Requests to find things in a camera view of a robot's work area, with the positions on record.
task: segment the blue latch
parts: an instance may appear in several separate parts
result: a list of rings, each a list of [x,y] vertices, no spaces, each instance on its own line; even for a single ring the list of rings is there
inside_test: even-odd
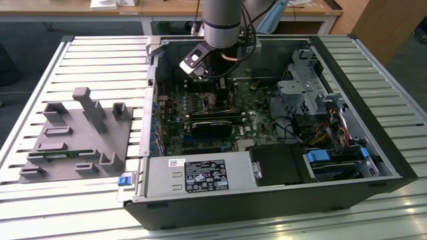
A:
[[[327,150],[312,150],[307,153],[308,162],[330,161]]]
[[[119,187],[132,185],[132,176],[120,176],[117,181]]]
[[[362,147],[360,148],[360,152],[362,152],[362,155],[363,155],[364,159],[368,159],[370,158],[368,150],[364,147]]]

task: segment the circuit board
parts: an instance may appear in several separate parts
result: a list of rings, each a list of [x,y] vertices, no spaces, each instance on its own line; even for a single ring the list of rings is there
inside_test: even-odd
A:
[[[186,114],[206,111],[202,100],[204,93],[188,93],[179,88],[170,93],[170,106],[164,104],[163,117],[165,156],[210,153],[210,150],[223,153],[238,152],[239,140],[252,140],[254,145],[279,142],[276,128],[266,110],[268,87],[252,89],[251,84],[251,80],[238,82],[232,94],[232,109],[242,112],[243,123],[234,124],[231,135],[222,138],[192,139],[192,136],[184,131]]]

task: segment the power supply label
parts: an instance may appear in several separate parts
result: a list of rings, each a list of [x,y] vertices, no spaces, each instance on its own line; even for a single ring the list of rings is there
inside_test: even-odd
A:
[[[186,162],[186,191],[200,193],[228,189],[226,161]]]

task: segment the aluminum slatted table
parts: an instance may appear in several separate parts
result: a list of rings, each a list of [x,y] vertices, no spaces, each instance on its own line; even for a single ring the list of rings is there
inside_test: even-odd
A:
[[[366,47],[323,36],[338,64],[394,140],[419,180],[351,209],[175,230],[147,231],[117,202],[117,178],[19,184],[51,101],[68,109],[75,87],[103,106],[133,107],[125,170],[137,168],[148,62],[145,36],[75,37],[60,43],[0,151],[0,239],[390,239],[427,234],[427,116]],[[339,91],[331,75],[330,86]]]

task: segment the motherboard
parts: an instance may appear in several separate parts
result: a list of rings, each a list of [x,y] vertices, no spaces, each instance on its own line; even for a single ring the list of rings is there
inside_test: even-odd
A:
[[[254,80],[234,80],[234,91],[220,107],[215,106],[212,93],[188,92],[186,86],[178,86],[161,96],[164,155],[238,152],[254,145],[280,142],[266,107],[270,89],[268,86],[258,87]],[[192,117],[198,118],[198,123],[192,123]],[[192,127],[207,123],[212,125],[218,120],[224,126],[210,133],[211,137],[192,135],[191,124]]]

